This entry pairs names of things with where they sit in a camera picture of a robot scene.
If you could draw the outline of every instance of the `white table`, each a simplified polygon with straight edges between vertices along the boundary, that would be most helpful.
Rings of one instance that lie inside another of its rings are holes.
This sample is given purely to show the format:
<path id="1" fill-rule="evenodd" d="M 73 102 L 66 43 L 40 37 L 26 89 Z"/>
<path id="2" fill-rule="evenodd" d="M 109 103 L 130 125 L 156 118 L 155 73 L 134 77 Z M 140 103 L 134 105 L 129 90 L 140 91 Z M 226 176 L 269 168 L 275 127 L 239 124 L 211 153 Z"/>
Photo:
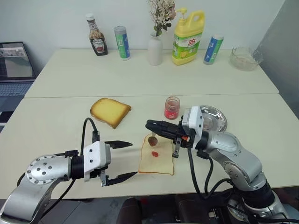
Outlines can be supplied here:
<path id="1" fill-rule="evenodd" d="M 95 121 L 102 140 L 125 140 L 133 146 L 112 149 L 112 163 L 107 174 L 138 170 L 143 138 L 150 133 L 146 120 L 166 120 L 164 96 L 113 97 L 132 106 L 132 111 L 116 129 Z M 23 99 L 9 123 L 0 134 L 0 198 L 7 198 L 16 187 L 19 176 L 36 157 L 79 149 L 83 121 L 90 116 L 91 105 L 99 97 L 26 98 Z M 262 162 L 263 170 L 272 187 L 299 185 L 299 121 L 278 94 L 234 94 L 181 96 L 181 110 L 191 105 L 211 105 L 220 109 L 228 120 L 228 132 L 235 134 L 242 145 Z M 85 144 L 91 143 L 90 125 L 86 129 Z M 195 171 L 203 189 L 209 162 L 194 156 Z M 214 163 L 209 189 L 227 177 L 223 168 Z M 185 149 L 174 160 L 175 175 L 136 174 L 127 181 L 101 187 L 99 179 L 84 183 L 77 180 L 65 198 L 95 198 L 194 192 Z M 69 182 L 59 184 L 53 191 L 58 198 Z"/>
<path id="2" fill-rule="evenodd" d="M 96 56 L 92 50 L 61 49 L 25 97 L 278 93 L 259 66 L 248 72 L 230 65 L 230 53 L 221 50 L 213 65 L 205 65 L 205 50 L 199 50 L 194 61 L 177 66 L 171 61 L 171 52 L 165 51 L 163 63 L 151 66 L 146 50 L 132 50 L 131 59 L 122 61 L 116 50 Z"/>

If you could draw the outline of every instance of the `black cable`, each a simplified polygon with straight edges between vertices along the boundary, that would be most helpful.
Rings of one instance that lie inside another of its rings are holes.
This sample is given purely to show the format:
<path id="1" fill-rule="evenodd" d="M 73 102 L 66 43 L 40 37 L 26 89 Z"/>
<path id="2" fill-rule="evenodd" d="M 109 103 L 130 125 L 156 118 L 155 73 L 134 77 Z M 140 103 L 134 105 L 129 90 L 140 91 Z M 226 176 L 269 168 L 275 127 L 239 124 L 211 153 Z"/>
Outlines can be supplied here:
<path id="1" fill-rule="evenodd" d="M 93 120 L 91 118 L 86 118 L 83 124 L 83 130 L 82 130 L 82 139 L 81 139 L 81 151 L 80 151 L 80 155 L 83 155 L 83 148 L 84 148 L 84 137 L 85 137 L 85 128 L 86 128 L 86 124 L 87 121 L 90 121 L 90 123 L 93 126 L 93 130 L 97 131 L 97 127 L 95 126 Z"/>
<path id="2" fill-rule="evenodd" d="M 21 180 L 23 179 L 24 176 L 25 176 L 25 173 L 23 173 L 23 174 L 20 176 L 20 178 L 18 179 L 17 187 L 20 185 Z"/>
<path id="3" fill-rule="evenodd" d="M 198 184 L 197 184 L 197 180 L 196 180 L 196 176 L 195 176 L 195 171 L 194 171 L 194 163 L 193 163 L 193 158 L 192 158 L 192 152 L 191 152 L 191 149 L 188 148 L 187 149 L 188 151 L 188 157 L 189 157 L 189 163 L 190 163 L 190 172 L 191 172 L 191 177 L 192 177 L 192 182 L 193 182 L 193 185 L 194 185 L 194 188 L 196 190 L 196 193 L 198 194 L 199 198 L 201 200 L 206 200 L 208 198 L 210 198 L 213 193 L 215 192 L 215 190 L 217 189 L 217 187 L 222 184 L 223 182 L 231 182 L 230 179 L 226 178 L 226 179 L 222 179 L 220 181 L 218 181 L 212 188 L 212 190 L 210 191 L 210 193 L 208 194 L 208 196 L 204 197 L 202 196 L 200 190 L 199 190 L 199 187 L 198 187 Z"/>
<path id="4" fill-rule="evenodd" d="M 83 148 L 84 148 L 84 138 L 85 138 L 85 128 L 86 128 L 86 124 L 87 121 L 90 121 L 90 123 L 93 126 L 93 130 L 97 131 L 97 128 L 93 122 L 93 120 L 91 118 L 86 118 L 83 124 L 83 131 L 82 131 L 82 139 L 81 139 L 81 150 L 80 150 L 80 155 L 83 155 Z M 69 190 L 71 189 L 71 187 L 73 186 L 73 184 L 75 183 L 75 180 L 72 180 L 72 182 L 70 183 L 69 187 L 64 191 L 64 193 L 57 199 L 57 201 L 55 201 L 54 204 L 52 204 L 51 207 L 49 207 L 42 215 L 41 218 L 43 218 L 45 215 L 47 215 L 61 200 L 62 198 L 67 194 L 67 192 L 69 192 Z"/>
<path id="5" fill-rule="evenodd" d="M 231 182 L 231 180 L 229 178 L 224 178 L 222 180 L 219 180 L 211 189 L 210 193 L 208 194 L 208 196 L 206 198 L 209 198 L 212 196 L 212 194 L 215 192 L 215 190 L 217 189 L 217 187 L 219 187 L 220 184 L 224 183 L 224 182 Z"/>
<path id="6" fill-rule="evenodd" d="M 54 204 L 51 205 L 42 215 L 41 219 L 47 215 L 60 201 L 61 199 L 69 192 L 73 184 L 75 183 L 75 180 L 72 180 L 71 184 L 68 186 L 68 188 L 64 191 L 64 193 L 57 199 L 57 201 L 54 202 Z"/>
<path id="7" fill-rule="evenodd" d="M 246 211 L 247 207 L 245 206 L 244 201 L 241 199 L 240 202 L 241 202 L 241 205 L 242 205 L 245 213 L 247 214 L 247 216 L 250 216 L 251 218 L 253 218 L 254 220 L 256 220 L 258 222 L 262 222 L 262 223 L 284 223 L 284 222 L 299 223 L 299 220 L 292 219 L 292 218 L 274 218 L 274 219 L 271 219 L 271 218 L 262 218 L 262 217 L 253 216 L 250 211 Z"/>
<path id="8" fill-rule="evenodd" d="M 238 208 L 234 207 L 231 204 L 228 204 L 228 207 L 230 207 L 230 208 L 232 208 L 232 209 L 234 209 L 234 210 L 236 210 L 238 212 L 241 212 L 241 213 L 243 213 L 243 214 L 245 214 L 245 215 L 248 216 L 248 214 L 245 211 L 243 211 L 241 209 L 238 209 Z M 256 221 L 263 222 L 263 223 L 284 223 L 284 222 L 288 222 L 288 223 L 299 223 L 299 220 L 292 219 L 292 218 L 275 218 L 275 219 L 270 219 L 270 218 L 258 218 L 258 217 L 254 217 L 254 216 L 252 216 L 252 217 Z"/>
<path id="9" fill-rule="evenodd" d="M 65 153 L 57 153 L 57 154 L 54 154 L 56 156 L 62 156 L 62 155 L 65 155 Z"/>
<path id="10" fill-rule="evenodd" d="M 206 181 L 205 181 L 205 194 L 208 195 L 208 191 L 207 191 L 207 187 L 208 187 L 208 184 L 209 184 L 209 181 L 210 181 L 210 178 L 211 178 L 211 175 L 212 175 L 212 172 L 213 172 L 213 168 L 214 168 L 214 163 L 213 163 L 213 160 L 211 157 L 208 158 L 209 161 L 210 161 L 210 170 L 206 176 Z"/>
<path id="11" fill-rule="evenodd" d="M 188 157 L 189 157 L 189 163 L 190 163 L 190 172 L 191 172 L 191 177 L 192 177 L 192 182 L 193 182 L 194 188 L 195 188 L 196 193 L 198 194 L 199 198 L 201 200 L 205 200 L 205 198 L 201 195 L 201 192 L 200 192 L 200 190 L 198 188 L 198 184 L 197 184 L 197 181 L 196 181 L 196 176 L 195 176 L 195 172 L 194 172 L 194 163 L 193 163 L 191 149 L 188 148 L 187 151 L 188 151 Z"/>
<path id="12" fill-rule="evenodd" d="M 211 195 L 211 197 L 219 197 L 219 196 L 227 194 L 228 192 L 229 192 L 229 195 L 224 198 L 224 201 L 226 201 L 226 200 L 228 200 L 232 196 L 233 188 L 226 189 L 226 190 L 224 190 L 222 192 L 214 193 L 213 195 Z"/>
<path id="13" fill-rule="evenodd" d="M 225 201 L 225 202 L 228 201 L 234 192 L 235 192 L 235 187 L 233 186 L 233 188 L 230 189 L 229 195 L 226 198 L 224 198 L 223 201 Z"/>
<path id="14" fill-rule="evenodd" d="M 231 204 L 228 204 L 228 207 L 240 212 L 240 213 L 243 213 L 244 215 L 247 215 L 247 213 L 239 208 L 236 208 L 235 206 L 231 205 Z"/>
<path id="15" fill-rule="evenodd" d="M 285 218 L 287 218 L 285 215 L 284 215 L 284 213 L 281 213 Z"/>

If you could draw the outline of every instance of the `blue cylindrical container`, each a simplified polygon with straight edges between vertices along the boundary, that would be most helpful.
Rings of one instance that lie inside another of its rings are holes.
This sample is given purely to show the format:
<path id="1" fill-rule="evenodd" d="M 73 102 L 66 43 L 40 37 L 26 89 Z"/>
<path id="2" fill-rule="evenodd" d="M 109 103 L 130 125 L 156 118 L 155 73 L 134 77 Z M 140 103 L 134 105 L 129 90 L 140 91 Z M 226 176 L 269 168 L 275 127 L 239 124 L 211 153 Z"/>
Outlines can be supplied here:
<path id="1" fill-rule="evenodd" d="M 130 50 L 126 28 L 123 26 L 117 26 L 114 28 L 114 33 L 121 59 L 130 59 Z"/>
<path id="2" fill-rule="evenodd" d="M 224 36 L 214 34 L 211 37 L 211 41 L 209 43 L 209 47 L 206 50 L 206 55 L 204 57 L 204 64 L 213 64 L 214 60 L 217 56 L 219 48 L 222 44 Z"/>

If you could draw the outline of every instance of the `bread slice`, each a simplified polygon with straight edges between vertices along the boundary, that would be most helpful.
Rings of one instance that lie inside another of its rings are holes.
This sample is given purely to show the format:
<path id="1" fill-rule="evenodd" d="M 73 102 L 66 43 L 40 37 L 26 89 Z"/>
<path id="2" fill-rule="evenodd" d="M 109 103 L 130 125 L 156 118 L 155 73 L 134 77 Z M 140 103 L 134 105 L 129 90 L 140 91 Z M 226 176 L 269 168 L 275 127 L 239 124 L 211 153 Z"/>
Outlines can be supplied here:
<path id="1" fill-rule="evenodd" d="M 158 143 L 155 146 L 150 146 L 148 142 L 150 136 L 152 135 L 149 134 L 144 139 L 138 172 L 174 175 L 172 140 L 156 135 Z"/>
<path id="2" fill-rule="evenodd" d="M 116 128 L 130 110 L 129 105 L 114 99 L 102 98 L 92 105 L 90 114 L 96 119 L 106 122 L 112 128 Z"/>

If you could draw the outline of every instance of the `yellow bottle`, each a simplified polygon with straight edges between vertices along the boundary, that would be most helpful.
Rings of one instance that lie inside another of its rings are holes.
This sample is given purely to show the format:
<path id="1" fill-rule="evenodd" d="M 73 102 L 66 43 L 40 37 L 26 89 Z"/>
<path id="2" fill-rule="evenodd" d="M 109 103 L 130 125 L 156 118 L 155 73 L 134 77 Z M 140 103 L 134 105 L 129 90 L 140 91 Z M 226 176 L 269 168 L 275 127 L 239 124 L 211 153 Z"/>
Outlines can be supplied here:
<path id="1" fill-rule="evenodd" d="M 196 57 L 201 34 L 205 26 L 205 14 L 203 11 L 196 11 L 190 13 L 185 19 L 186 8 L 181 8 L 177 12 L 181 12 L 183 17 L 179 19 L 174 30 L 172 61 L 176 65 L 181 65 L 192 61 Z"/>

